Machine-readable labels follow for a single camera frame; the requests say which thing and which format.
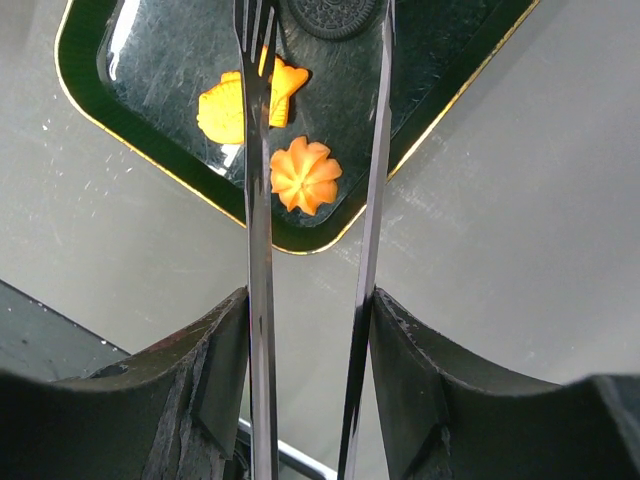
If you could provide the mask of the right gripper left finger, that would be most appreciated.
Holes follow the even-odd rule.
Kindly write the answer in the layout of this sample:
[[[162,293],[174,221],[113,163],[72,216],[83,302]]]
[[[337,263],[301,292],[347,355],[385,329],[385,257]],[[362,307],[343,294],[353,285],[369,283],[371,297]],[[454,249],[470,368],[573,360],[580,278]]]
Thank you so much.
[[[245,479],[248,293],[92,375],[1,374],[5,479]]]

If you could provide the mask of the black serving tongs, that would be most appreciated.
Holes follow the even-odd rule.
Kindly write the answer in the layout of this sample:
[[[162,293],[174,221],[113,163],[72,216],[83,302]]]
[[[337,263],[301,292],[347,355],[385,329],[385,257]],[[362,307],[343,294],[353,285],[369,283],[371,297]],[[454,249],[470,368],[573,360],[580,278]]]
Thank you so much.
[[[248,233],[251,476],[278,476],[275,327],[269,172],[269,78],[275,61],[277,16],[271,1],[237,1],[234,30],[241,60],[244,115],[244,196]],[[395,4],[387,2],[381,26],[380,83],[376,106],[364,235],[351,336],[337,476],[355,476],[359,417],[372,318],[382,204],[391,140],[390,92]]]

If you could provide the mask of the black sandwich cookie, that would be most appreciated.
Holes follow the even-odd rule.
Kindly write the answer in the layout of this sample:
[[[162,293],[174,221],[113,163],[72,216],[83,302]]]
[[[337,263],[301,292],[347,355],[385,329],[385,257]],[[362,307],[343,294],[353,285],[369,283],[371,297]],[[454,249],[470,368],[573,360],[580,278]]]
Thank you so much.
[[[316,38],[342,41],[359,34],[372,19],[375,0],[290,0],[298,24]]]

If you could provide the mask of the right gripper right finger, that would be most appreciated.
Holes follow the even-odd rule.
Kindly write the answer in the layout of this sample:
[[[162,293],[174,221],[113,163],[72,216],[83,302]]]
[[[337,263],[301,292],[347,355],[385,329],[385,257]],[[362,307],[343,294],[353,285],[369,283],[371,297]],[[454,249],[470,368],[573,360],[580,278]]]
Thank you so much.
[[[393,479],[635,479],[639,379],[557,385],[429,328],[383,289],[370,352]]]

